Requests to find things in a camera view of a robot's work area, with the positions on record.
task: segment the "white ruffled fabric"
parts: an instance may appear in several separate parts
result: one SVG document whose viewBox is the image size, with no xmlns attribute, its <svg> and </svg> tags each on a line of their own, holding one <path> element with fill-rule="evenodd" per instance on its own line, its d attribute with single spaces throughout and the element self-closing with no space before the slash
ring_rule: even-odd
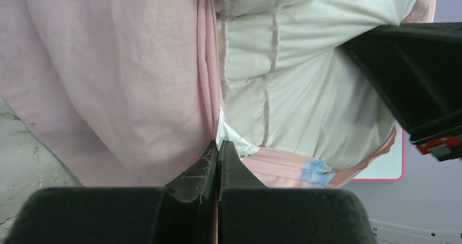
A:
<svg viewBox="0 0 462 244">
<path fill-rule="evenodd" d="M 215 0 L 225 118 L 258 146 L 350 168 L 396 122 L 339 45 L 417 0 Z"/>
</svg>

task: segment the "wrinkled fabric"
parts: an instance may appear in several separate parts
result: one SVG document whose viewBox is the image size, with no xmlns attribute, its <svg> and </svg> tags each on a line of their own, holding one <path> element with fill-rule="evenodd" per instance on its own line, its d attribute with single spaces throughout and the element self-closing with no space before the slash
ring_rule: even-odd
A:
<svg viewBox="0 0 462 244">
<path fill-rule="evenodd" d="M 357 165 L 396 121 L 338 46 L 399 25 L 416 1 L 223 0 L 226 120 L 255 145 Z"/>
<path fill-rule="evenodd" d="M 85 186 L 164 185 L 215 138 L 212 5 L 0 0 L 0 95 Z"/>
</svg>

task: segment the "concrete floor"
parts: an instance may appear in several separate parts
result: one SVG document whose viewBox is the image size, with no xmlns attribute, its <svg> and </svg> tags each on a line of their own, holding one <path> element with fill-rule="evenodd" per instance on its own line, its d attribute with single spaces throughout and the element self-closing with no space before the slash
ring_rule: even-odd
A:
<svg viewBox="0 0 462 244">
<path fill-rule="evenodd" d="M 78 186 L 79 181 L 35 137 L 0 98 L 0 243 L 35 191 Z"/>
</svg>

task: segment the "black foam pad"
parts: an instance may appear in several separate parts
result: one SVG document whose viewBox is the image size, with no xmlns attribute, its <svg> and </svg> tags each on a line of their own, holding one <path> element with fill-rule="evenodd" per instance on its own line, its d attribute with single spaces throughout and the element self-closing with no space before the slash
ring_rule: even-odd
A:
<svg viewBox="0 0 462 244">
<path fill-rule="evenodd" d="M 341 190 L 245 189 L 221 192 L 220 244 L 374 244 L 366 211 Z"/>
<path fill-rule="evenodd" d="M 462 22 L 379 26 L 342 45 L 413 144 L 462 136 Z M 462 157 L 462 145 L 434 152 Z"/>
<path fill-rule="evenodd" d="M 38 191 L 5 244 L 214 244 L 217 157 L 212 142 L 168 187 Z"/>
</svg>

